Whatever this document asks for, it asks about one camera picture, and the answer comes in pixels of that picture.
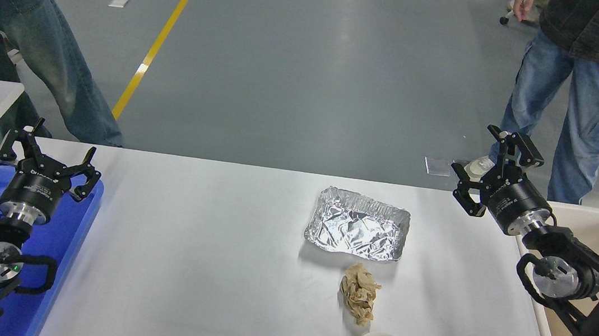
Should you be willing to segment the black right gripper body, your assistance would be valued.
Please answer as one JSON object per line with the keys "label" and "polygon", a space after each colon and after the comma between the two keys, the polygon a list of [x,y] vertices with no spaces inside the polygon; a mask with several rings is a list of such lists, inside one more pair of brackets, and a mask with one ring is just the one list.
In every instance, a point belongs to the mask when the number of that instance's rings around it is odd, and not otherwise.
{"label": "black right gripper body", "polygon": [[501,185],[486,205],[502,232],[511,234],[526,235],[550,217],[551,206],[527,179]]}

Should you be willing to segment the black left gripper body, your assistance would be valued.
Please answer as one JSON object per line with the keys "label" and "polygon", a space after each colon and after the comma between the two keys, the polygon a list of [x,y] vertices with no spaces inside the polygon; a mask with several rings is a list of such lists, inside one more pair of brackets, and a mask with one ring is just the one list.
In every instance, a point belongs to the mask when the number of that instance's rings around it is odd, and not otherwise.
{"label": "black left gripper body", "polygon": [[41,172],[31,164],[18,164],[15,176],[1,194],[0,206],[23,203],[42,212],[55,212],[72,183],[69,176],[54,178],[53,173]]}

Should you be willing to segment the person's hand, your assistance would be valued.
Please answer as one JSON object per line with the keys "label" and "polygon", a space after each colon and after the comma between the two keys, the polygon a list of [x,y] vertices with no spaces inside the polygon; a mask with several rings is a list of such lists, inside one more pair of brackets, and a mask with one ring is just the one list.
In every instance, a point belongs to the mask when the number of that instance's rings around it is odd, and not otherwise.
{"label": "person's hand", "polygon": [[525,21],[531,12],[535,0],[514,0],[513,15],[519,22]]}

